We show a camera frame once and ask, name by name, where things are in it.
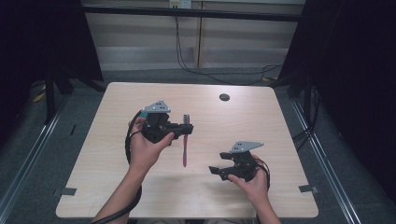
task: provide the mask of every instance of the gray metal bracket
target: gray metal bracket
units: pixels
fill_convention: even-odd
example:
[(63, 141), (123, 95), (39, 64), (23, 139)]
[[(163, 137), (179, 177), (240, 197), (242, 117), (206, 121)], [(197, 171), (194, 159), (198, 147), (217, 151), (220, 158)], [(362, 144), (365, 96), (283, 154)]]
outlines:
[(264, 146), (264, 143), (236, 141), (236, 143), (231, 148), (230, 153), (242, 153), (262, 146)]
[(142, 112), (147, 113), (169, 113), (171, 109), (166, 105), (163, 100), (158, 101), (152, 105), (148, 105), (142, 109)]

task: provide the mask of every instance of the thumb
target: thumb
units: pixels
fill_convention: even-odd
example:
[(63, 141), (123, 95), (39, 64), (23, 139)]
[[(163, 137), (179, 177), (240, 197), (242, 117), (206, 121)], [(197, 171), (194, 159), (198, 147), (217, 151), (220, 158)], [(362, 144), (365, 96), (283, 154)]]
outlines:
[(171, 144), (174, 136), (175, 136), (174, 133), (169, 133), (158, 144), (161, 146), (161, 148), (165, 148)]
[(246, 183), (238, 176), (228, 175), (228, 179), (230, 179), (233, 183), (235, 183), (235, 185), (238, 186), (240, 189), (244, 189)]

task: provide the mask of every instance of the round black object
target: round black object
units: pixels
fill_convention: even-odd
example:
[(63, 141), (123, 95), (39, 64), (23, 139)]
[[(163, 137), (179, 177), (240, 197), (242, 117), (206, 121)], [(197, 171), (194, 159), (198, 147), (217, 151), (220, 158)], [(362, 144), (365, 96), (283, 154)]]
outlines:
[(230, 95), (223, 93), (219, 96), (220, 100), (222, 101), (229, 101), (230, 100)]

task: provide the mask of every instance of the right hand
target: right hand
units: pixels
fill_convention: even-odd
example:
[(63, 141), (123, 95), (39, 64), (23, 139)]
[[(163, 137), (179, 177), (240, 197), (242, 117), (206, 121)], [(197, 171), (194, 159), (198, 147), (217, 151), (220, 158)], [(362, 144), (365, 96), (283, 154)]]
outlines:
[[(263, 165), (258, 156), (252, 154), (252, 157), (257, 160), (258, 164)], [(228, 178), (245, 192), (247, 198), (253, 205), (263, 200), (269, 201), (267, 176), (262, 168), (258, 168), (256, 175), (249, 182), (245, 182), (245, 180), (236, 175), (228, 175)]]

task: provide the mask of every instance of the light wood table surface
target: light wood table surface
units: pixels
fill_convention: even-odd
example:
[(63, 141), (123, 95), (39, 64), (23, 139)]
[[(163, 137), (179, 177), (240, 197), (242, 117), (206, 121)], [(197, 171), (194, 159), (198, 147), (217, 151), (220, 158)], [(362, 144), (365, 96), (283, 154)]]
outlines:
[[(223, 102), (219, 96), (230, 95)], [(138, 110), (164, 100), (169, 120), (182, 123), (190, 114), (194, 130), (189, 136), (187, 167), (183, 167), (183, 138), (174, 140), (149, 171), (136, 218), (240, 218), (255, 217), (244, 193), (230, 181), (212, 175), (208, 166), (233, 165), (222, 160), (237, 141), (263, 142), (251, 150), (271, 171), (270, 201), (279, 217), (315, 217), (318, 207), (307, 185), (274, 90), (266, 87), (220, 85), (111, 83), (80, 151), (58, 217), (94, 217), (128, 169), (124, 140), (128, 122)]]

